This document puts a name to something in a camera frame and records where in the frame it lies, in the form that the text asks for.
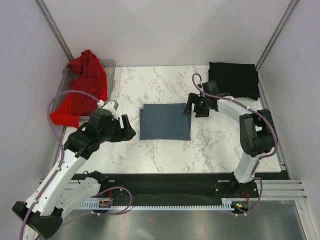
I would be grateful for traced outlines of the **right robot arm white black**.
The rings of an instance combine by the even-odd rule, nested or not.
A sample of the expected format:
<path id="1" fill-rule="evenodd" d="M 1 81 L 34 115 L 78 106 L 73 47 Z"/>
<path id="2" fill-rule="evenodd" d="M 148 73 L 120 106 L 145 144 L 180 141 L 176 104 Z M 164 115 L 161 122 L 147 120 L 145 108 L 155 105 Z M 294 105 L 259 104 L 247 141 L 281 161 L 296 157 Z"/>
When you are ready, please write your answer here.
<path id="1" fill-rule="evenodd" d="M 235 197 L 247 191 L 246 183 L 254 179 L 260 161 L 274 155 L 278 147 L 278 138 L 271 112 L 268 109 L 252 109 L 227 93 L 213 95 L 217 90 L 214 82 L 195 84 L 199 93 L 189 93 L 185 115 L 195 113 L 197 118 L 207 118 L 210 110 L 227 115 L 239 124 L 239 141 L 242 156 L 233 172 L 235 181 L 229 184 L 229 191 Z"/>

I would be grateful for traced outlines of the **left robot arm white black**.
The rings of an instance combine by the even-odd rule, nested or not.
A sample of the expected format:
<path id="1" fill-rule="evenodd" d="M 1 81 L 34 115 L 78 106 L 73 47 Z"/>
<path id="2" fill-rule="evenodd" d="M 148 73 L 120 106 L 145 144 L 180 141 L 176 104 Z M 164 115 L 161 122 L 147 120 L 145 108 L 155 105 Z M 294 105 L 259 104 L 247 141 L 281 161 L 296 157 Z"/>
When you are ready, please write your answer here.
<path id="1" fill-rule="evenodd" d="M 90 197 L 104 197 L 110 191 L 108 177 L 93 171 L 84 182 L 67 195 L 62 195 L 69 181 L 100 145 L 105 142 L 130 141 L 136 132 L 126 114 L 98 108 L 62 146 L 60 160 L 45 177 L 37 190 L 25 201 L 17 201 L 12 211 L 22 220 L 19 239 L 30 240 L 34 235 L 52 237 L 67 215 Z"/>

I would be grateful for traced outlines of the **blue-grey t shirt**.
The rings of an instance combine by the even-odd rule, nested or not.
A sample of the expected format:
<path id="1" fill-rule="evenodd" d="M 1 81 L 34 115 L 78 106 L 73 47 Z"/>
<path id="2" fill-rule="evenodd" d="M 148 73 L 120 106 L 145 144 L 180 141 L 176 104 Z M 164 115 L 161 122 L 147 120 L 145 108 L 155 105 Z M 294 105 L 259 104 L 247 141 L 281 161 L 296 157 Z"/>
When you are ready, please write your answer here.
<path id="1" fill-rule="evenodd" d="M 186 103 L 147 103 L 139 110 L 140 140 L 191 140 L 190 114 Z"/>

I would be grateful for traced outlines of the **clear plastic bin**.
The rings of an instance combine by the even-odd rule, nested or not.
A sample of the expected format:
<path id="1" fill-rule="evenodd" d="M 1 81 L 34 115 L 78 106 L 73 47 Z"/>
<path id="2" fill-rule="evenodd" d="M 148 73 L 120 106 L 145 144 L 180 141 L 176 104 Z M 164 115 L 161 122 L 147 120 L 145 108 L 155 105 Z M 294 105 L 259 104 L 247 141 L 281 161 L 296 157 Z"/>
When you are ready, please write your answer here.
<path id="1" fill-rule="evenodd" d="M 115 71 L 116 71 L 116 61 L 114 59 L 101 59 L 100 64 L 103 67 L 105 73 L 106 73 L 106 83 L 107 83 L 107 100 L 110 101 L 112 98 L 112 92 L 115 89 L 116 81 L 114 79 L 115 77 Z M 71 72 L 71 70 L 66 66 L 63 70 L 62 79 L 58 88 L 57 93 L 69 91 L 72 89 L 71 87 L 71 81 L 75 80 L 78 76 Z M 57 97 L 52 104 L 51 112 L 56 111 L 64 99 L 67 97 L 67 94 L 61 95 Z"/>

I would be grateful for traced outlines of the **red t shirt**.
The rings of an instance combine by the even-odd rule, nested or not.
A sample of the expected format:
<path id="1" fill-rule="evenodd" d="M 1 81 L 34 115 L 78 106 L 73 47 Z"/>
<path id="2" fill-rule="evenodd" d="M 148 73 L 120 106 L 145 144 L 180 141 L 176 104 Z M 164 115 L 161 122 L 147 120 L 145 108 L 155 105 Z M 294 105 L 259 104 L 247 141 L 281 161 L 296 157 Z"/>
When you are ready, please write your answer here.
<path id="1" fill-rule="evenodd" d="M 66 94 L 50 118 L 55 125 L 78 128 L 80 117 L 89 116 L 98 107 L 100 100 L 107 100 L 108 78 L 100 59 L 89 49 L 71 60 L 67 68 L 77 76 L 69 84 L 74 92 Z"/>

